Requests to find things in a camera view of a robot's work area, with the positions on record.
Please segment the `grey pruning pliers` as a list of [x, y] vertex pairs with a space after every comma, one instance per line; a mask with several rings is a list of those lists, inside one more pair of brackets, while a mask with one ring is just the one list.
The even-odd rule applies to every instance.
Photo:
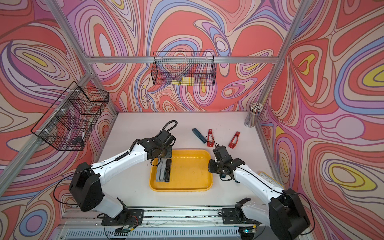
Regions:
[[162, 165], [160, 169], [159, 181], [163, 182], [165, 178], [165, 172], [167, 167], [167, 159], [162, 159]]
[[161, 161], [157, 165], [156, 182], [161, 182], [163, 180], [164, 180], [164, 177], [163, 177], [163, 161]]

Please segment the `black pruning pliers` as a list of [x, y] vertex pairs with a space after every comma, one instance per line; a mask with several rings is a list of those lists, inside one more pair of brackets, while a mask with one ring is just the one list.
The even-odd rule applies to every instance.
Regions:
[[165, 168], [165, 175], [164, 175], [164, 182], [165, 183], [170, 182], [171, 164], [172, 164], [172, 159], [167, 159], [166, 168]]

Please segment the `yellow storage tray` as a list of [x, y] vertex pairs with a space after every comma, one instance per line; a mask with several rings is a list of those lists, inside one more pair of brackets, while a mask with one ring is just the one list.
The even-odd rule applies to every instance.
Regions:
[[152, 167], [149, 186], [155, 192], [204, 192], [213, 186], [208, 166], [211, 155], [202, 149], [174, 150], [171, 158], [170, 181], [157, 182], [157, 168]]

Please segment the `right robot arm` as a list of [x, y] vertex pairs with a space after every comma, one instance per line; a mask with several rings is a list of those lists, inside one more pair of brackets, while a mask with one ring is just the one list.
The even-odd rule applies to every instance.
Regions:
[[294, 240], [304, 235], [311, 221], [301, 202], [300, 196], [292, 189], [284, 190], [278, 184], [255, 173], [239, 158], [232, 158], [225, 146], [213, 150], [215, 159], [209, 161], [208, 170], [218, 174], [224, 182], [235, 181], [247, 187], [262, 203], [251, 198], [236, 202], [233, 208], [219, 212], [223, 223], [263, 224], [271, 228], [280, 240]]

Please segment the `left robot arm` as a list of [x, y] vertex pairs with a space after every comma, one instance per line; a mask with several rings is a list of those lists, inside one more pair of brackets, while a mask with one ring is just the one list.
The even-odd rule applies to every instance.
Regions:
[[116, 218], [127, 209], [118, 199], [106, 194], [103, 185], [130, 167], [148, 160], [165, 157], [172, 151], [176, 138], [162, 130], [152, 138], [136, 140], [125, 152], [105, 161], [78, 165], [69, 191], [83, 212], [97, 211]]

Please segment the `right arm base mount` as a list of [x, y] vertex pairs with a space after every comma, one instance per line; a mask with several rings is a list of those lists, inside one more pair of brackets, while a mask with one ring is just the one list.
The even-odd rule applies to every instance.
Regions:
[[250, 198], [244, 198], [235, 204], [234, 208], [223, 208], [218, 212], [218, 215], [222, 218], [223, 224], [235, 225], [235, 224], [253, 224], [254, 221], [248, 219], [242, 207], [245, 203], [251, 201]]

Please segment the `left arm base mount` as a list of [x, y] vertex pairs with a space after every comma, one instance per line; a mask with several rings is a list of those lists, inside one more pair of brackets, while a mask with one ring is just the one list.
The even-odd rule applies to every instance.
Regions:
[[143, 222], [144, 212], [142, 209], [128, 209], [128, 207], [118, 198], [123, 205], [123, 210], [115, 218], [105, 216], [102, 218], [102, 226], [128, 226], [136, 228]]

